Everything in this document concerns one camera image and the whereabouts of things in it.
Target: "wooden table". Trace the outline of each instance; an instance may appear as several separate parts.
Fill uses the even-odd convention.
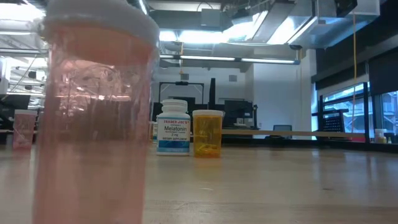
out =
[[[0,223],[30,224],[34,159],[0,152]],[[398,223],[398,157],[224,148],[147,160],[144,223]]]

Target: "white lid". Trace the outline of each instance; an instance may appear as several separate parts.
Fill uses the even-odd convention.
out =
[[[182,111],[182,112],[187,112],[188,108],[186,106],[182,106],[182,105],[165,105],[162,106],[162,111],[166,112],[166,111]]]
[[[179,106],[188,106],[188,102],[185,100],[164,100],[162,101],[163,105],[179,105]]]
[[[26,114],[26,115],[37,115],[37,111],[31,111],[31,110],[15,110],[15,114]]]
[[[44,23],[65,21],[97,22],[125,30],[154,47],[159,45],[155,21],[126,0],[51,0]]]
[[[196,110],[192,112],[192,115],[224,116],[224,112],[215,110]]]

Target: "pink cup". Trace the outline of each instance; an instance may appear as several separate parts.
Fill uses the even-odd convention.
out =
[[[31,150],[37,112],[15,110],[13,150]]]

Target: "white pill bottle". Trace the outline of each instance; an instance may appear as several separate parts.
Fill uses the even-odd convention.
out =
[[[186,114],[184,100],[164,100],[157,120],[157,152],[159,156],[189,156],[191,117]]]

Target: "pink tumbler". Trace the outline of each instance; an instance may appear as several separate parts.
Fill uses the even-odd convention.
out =
[[[52,0],[33,224],[141,223],[159,28],[125,0]]]
[[[32,149],[36,116],[36,111],[15,110],[13,150]]]

